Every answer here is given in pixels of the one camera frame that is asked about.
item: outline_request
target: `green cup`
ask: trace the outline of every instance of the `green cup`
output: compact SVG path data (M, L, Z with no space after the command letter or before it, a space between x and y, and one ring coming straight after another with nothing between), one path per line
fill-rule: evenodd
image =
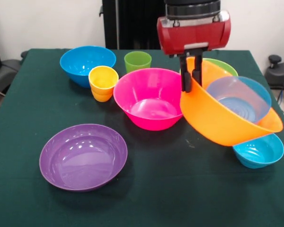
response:
M217 66L219 66L220 68L224 69L225 71L228 71L231 75L233 76L238 76L237 71L229 64L227 64L226 62L217 60L217 59L212 59L212 58L204 58L203 60L209 61Z
M127 73L151 67L151 56L143 51L129 52L124 61Z

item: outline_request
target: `magenta bowl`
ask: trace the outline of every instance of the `magenta bowl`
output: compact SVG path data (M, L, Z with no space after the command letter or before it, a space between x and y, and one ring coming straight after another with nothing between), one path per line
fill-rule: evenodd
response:
M183 115L180 109L181 75L148 68L130 72L114 89L114 99L140 128L159 131L173 126Z
M127 159L127 146L115 130L81 124L54 135L42 149L39 166L52 185L77 192L97 189L112 180Z

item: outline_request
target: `light blue bowl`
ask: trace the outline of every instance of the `light blue bowl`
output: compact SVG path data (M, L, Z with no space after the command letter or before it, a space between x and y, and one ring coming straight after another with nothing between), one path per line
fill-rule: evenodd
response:
M101 46L81 46L67 51L60 58L60 66L67 75L82 87L89 86L89 72L96 66L115 65L115 54Z
M271 97L261 84L247 77L223 77L206 91L225 107L246 120L257 123L269 112Z
M246 167L257 169L279 161L284 154L284 145L275 134L250 140L233 146L238 160Z

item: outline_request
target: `yellow cup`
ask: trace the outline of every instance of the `yellow cup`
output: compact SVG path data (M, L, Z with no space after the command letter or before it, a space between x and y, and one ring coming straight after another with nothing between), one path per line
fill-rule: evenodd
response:
M118 80L118 73L108 66L97 66L89 72L91 93L99 102L106 102L111 98Z

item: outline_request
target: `green tablecloth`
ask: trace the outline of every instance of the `green tablecloth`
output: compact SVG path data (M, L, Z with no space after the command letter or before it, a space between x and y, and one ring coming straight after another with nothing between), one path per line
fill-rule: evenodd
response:
M68 79L59 66L65 52L31 50L0 108L0 227L284 226L284 157L252 170L184 119L165 131L137 128L113 99L98 103L89 89ZM115 51L120 76L127 52ZM153 67L179 70L178 59L150 54ZM205 56L268 88L249 51ZM273 107L282 115L275 100ZM42 178L39 155L54 134L82 123L118 131L128 160L117 178L96 191L62 191ZM278 135L284 143L284 130Z

